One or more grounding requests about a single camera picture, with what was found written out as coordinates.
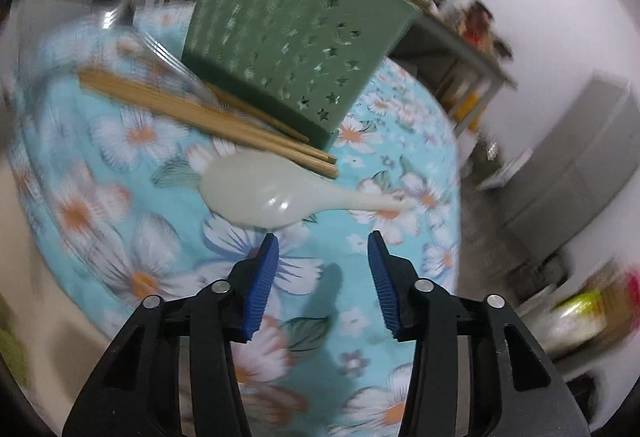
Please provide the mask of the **grey wooden desk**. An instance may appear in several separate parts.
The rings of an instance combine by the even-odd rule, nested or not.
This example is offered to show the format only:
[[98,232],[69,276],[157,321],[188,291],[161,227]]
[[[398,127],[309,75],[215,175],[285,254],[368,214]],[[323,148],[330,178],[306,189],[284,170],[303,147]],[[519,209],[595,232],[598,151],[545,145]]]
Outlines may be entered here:
[[501,65],[512,56],[510,48],[491,33],[488,52],[478,50],[462,36],[465,11],[453,0],[406,0],[420,10],[388,57],[434,92],[459,137],[471,128],[503,88],[518,89],[518,82]]

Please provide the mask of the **small steel spoon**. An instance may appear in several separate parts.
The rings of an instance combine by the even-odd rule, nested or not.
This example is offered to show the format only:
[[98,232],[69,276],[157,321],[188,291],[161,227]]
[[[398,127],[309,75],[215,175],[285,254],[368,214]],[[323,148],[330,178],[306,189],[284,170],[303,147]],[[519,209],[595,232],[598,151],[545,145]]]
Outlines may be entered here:
[[131,0],[119,0],[111,9],[98,13],[98,22],[102,30],[126,28],[137,43],[152,56],[152,59],[180,78],[189,88],[190,93],[209,105],[217,105],[215,95],[205,86],[189,67],[186,67],[166,47],[149,33],[134,24],[136,8]]

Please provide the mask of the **silver refrigerator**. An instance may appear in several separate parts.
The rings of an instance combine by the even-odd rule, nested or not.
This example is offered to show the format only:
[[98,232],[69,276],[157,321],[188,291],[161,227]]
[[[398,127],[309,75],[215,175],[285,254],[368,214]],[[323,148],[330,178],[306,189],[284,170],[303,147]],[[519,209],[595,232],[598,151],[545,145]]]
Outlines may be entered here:
[[596,261],[639,215],[639,91],[593,75],[536,148],[480,184],[532,261],[567,249]]

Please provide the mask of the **floral blue quilt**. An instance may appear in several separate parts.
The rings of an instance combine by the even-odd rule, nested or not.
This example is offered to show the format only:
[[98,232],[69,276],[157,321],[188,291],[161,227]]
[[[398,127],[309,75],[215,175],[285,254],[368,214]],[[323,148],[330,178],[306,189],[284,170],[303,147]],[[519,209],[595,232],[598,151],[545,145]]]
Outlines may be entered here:
[[[169,87],[134,42],[81,19],[48,33],[24,72],[43,78],[40,108],[18,127],[12,169],[36,244],[58,284],[114,336],[145,296],[196,293],[250,256],[264,234],[209,212],[198,184],[236,146],[85,92],[91,64]],[[332,145],[341,186],[416,200],[409,212],[319,212],[277,231],[279,267],[264,321],[233,349],[256,436],[393,436],[413,347],[384,327],[367,237],[448,291],[457,285],[457,149],[444,111],[384,61]]]

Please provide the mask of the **red bottle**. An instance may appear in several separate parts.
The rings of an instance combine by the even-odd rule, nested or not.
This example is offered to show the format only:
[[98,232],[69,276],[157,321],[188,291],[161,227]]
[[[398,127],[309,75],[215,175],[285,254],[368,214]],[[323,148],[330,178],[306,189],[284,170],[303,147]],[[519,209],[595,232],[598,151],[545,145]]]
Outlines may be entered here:
[[488,52],[491,47],[491,24],[494,15],[481,1],[473,0],[465,11],[462,36],[478,50]]

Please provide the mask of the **green perforated utensil holder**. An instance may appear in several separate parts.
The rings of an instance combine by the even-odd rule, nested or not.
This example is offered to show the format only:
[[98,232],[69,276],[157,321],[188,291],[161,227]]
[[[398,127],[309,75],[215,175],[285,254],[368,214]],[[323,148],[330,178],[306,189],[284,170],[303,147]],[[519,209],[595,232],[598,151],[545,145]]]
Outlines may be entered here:
[[323,149],[419,14],[408,0],[196,0],[182,62]]

